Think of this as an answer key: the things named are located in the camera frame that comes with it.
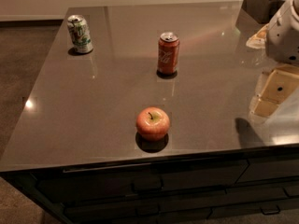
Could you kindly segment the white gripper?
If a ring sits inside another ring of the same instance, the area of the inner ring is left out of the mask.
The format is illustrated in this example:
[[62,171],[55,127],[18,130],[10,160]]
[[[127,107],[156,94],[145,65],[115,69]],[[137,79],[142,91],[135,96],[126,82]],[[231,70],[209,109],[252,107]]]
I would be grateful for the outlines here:
[[[280,63],[299,63],[299,0],[286,0],[269,24],[247,40],[246,46],[265,48],[266,55]],[[298,88],[298,66],[278,66],[263,71],[258,78],[249,112],[267,119]]]

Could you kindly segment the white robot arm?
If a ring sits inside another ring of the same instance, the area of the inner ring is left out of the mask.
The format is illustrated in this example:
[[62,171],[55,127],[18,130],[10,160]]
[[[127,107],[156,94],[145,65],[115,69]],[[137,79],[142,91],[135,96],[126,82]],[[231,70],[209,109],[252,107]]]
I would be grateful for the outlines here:
[[286,0],[246,46],[265,49],[278,66],[262,72],[249,110],[258,117],[272,116],[299,87],[299,0]]

